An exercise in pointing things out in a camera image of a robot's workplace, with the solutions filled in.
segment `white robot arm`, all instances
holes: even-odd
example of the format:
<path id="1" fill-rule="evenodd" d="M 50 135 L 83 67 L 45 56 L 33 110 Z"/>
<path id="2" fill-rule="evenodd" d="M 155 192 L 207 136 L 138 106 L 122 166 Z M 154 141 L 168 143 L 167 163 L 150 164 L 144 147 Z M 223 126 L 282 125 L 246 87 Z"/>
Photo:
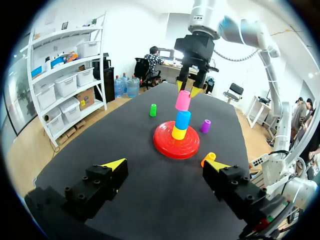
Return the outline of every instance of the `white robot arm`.
<path id="1" fill-rule="evenodd" d="M 214 41 L 222 37 L 232 43 L 243 44 L 258 49 L 258 55 L 265 67 L 272 98 L 273 115 L 280 118 L 273 152 L 264 154 L 250 163 L 250 166 L 262 165 L 262 171 L 252 181 L 257 186 L 267 188 L 270 198 L 283 194 L 294 202 L 296 207 L 304 208 L 313 196 L 317 185 L 313 181 L 291 177 L 295 173 L 296 161 L 286 164 L 289 154 L 291 134 L 291 106 L 282 102 L 279 93 L 277 75 L 272 59 L 280 57 L 277 44 L 270 37 L 267 27 L 262 22 L 248 22 L 245 19 L 235 21 L 225 15 L 226 3 L 223 0 L 195 0 L 190 15 L 188 30 L 192 35 L 179 38 L 174 48 L 184 52 L 182 69 L 177 78 L 179 90 L 183 90 L 188 78 L 188 69 L 192 65 L 199 68 L 193 76 L 194 84 L 191 97 L 202 88 L 206 73 L 211 69 L 210 59 L 214 51 Z"/>

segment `computer monitor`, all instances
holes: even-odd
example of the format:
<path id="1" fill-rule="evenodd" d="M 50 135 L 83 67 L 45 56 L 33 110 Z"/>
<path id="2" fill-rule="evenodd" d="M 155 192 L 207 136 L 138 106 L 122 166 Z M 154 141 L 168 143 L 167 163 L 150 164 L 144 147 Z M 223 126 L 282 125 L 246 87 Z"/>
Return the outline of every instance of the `computer monitor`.
<path id="1" fill-rule="evenodd" d="M 184 58 L 184 54 L 178 50 L 174 50 L 174 58 L 177 59 L 178 61 L 182 61 Z"/>
<path id="2" fill-rule="evenodd" d="M 174 52 L 173 49 L 159 48 L 158 56 L 165 60 L 173 60 Z"/>

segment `cardboard box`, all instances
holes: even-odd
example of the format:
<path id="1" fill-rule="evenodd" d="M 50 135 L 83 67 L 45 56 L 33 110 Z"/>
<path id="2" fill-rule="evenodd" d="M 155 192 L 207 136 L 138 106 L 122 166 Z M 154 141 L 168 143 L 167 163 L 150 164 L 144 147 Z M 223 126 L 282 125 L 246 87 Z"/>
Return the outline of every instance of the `cardboard box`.
<path id="1" fill-rule="evenodd" d="M 76 95 L 76 98 L 80 102 L 80 111 L 83 109 L 86 109 L 87 107 L 91 106 L 94 104 L 95 99 L 94 99 L 94 88 L 91 87 L 85 91 L 82 91 Z"/>
<path id="2" fill-rule="evenodd" d="M 68 131 L 65 132 L 65 134 L 68 136 L 68 138 L 71 137 L 72 134 L 76 132 L 76 129 L 74 127 L 71 127 Z"/>
<path id="3" fill-rule="evenodd" d="M 57 142 L 59 145 L 64 144 L 68 140 L 67 134 L 62 134 L 60 137 L 58 137 Z"/>
<path id="4" fill-rule="evenodd" d="M 86 124 L 86 121 L 82 119 L 80 122 L 78 122 L 78 123 L 75 125 L 75 128 L 78 130 L 79 128 L 81 128 L 81 127 L 84 126 L 85 124 Z"/>

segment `pink cup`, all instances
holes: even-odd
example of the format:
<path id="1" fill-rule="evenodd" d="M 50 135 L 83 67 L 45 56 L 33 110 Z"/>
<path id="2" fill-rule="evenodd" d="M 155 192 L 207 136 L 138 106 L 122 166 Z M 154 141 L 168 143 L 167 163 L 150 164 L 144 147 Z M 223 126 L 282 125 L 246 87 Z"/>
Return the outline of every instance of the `pink cup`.
<path id="1" fill-rule="evenodd" d="M 189 97 L 189 95 L 189 91 L 180 91 L 175 103 L 175 109 L 177 109 L 178 111 L 188 111 L 191 101 L 191 97 Z"/>

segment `green cup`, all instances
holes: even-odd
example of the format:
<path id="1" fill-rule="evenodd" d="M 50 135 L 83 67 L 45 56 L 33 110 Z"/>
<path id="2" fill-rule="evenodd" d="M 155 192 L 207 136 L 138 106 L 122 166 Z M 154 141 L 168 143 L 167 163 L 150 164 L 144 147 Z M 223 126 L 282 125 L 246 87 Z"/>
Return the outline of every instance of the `green cup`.
<path id="1" fill-rule="evenodd" d="M 157 105 L 151 104 L 150 107 L 150 117 L 155 117 L 157 115 Z"/>

